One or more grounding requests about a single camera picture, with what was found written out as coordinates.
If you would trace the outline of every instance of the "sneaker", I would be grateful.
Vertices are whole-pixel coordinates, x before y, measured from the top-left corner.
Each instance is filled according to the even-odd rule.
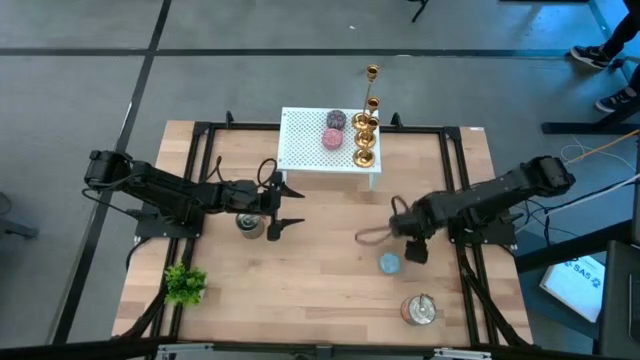
[[[574,46],[571,48],[570,54],[574,59],[598,69],[606,68],[611,62],[611,59],[600,50],[599,46]]]
[[[616,111],[623,104],[626,104],[629,101],[631,101],[631,99],[636,97],[636,95],[637,95],[636,92],[633,91],[632,88],[626,87],[609,97],[596,101],[595,106],[596,106],[596,109],[602,112],[612,113]]]

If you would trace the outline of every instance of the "white perforated tray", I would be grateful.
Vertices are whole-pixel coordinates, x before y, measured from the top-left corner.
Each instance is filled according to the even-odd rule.
[[[351,117],[362,111],[338,109],[347,115],[347,123],[342,130],[342,146],[337,150],[327,150],[322,146],[322,133],[327,129],[327,113],[336,109],[282,108],[280,142],[278,144],[278,168],[317,172],[339,172],[375,174],[382,172],[380,159],[380,129],[375,130],[376,144],[371,149],[376,163],[369,168],[361,168],[353,163],[356,129],[351,125]]]

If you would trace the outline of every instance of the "wooden tabletop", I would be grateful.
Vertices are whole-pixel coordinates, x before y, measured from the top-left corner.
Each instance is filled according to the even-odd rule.
[[[158,168],[182,176],[193,125],[190,121],[167,123]],[[493,178],[484,130],[461,128],[461,132],[471,182]],[[426,265],[403,262],[401,273],[394,276],[379,270],[378,257],[387,251],[402,256],[403,241],[363,247],[353,240],[357,230],[388,222],[393,195],[411,203],[445,189],[436,135],[381,137],[384,169],[373,192],[368,191],[366,175],[289,172],[287,184],[306,198],[283,198],[279,216],[306,221],[286,228],[279,241],[267,241],[266,234],[256,240],[243,238],[234,215],[207,216],[193,266],[208,273],[208,286],[203,302],[185,309],[179,338],[468,346],[460,275],[446,230],[428,240]],[[459,187],[453,144],[449,148]],[[275,158],[277,150],[277,131],[217,130],[212,161],[222,156],[225,180],[255,179],[258,165]],[[133,256],[114,334],[126,331],[156,294],[167,244],[167,239],[153,239]],[[483,246],[483,251],[493,300],[518,334],[531,341],[513,258],[497,246]],[[437,319],[431,325],[411,326],[400,317],[400,304],[420,293],[435,299]],[[486,341],[482,306],[475,300],[478,330]],[[163,334],[171,313],[168,307]]]

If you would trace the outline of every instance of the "chair leg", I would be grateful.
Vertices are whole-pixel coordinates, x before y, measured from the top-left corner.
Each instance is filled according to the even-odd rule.
[[[429,2],[429,0],[420,0],[420,9],[418,9],[418,11],[416,12],[415,15],[413,15],[413,19],[411,19],[412,23],[415,23],[416,20],[418,20],[418,17],[420,17],[420,14],[422,14],[422,11],[424,11],[424,7],[427,6],[427,3]]]

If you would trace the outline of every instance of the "person's leg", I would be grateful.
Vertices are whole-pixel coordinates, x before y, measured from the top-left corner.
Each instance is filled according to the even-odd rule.
[[[609,65],[622,48],[624,43],[633,39],[638,33],[638,26],[631,14],[622,19],[616,27],[611,38],[601,46],[574,46],[571,48],[571,56],[598,69],[604,69]]]
[[[633,21],[631,14],[627,14],[613,31],[611,39],[602,46],[602,52],[604,52],[609,59],[613,59],[622,51],[624,43],[631,41],[637,33],[638,26]]]
[[[629,81],[629,86],[618,91],[617,93],[596,101],[596,109],[606,113],[616,111],[623,104],[628,103],[631,99],[640,94],[640,66],[636,66]]]

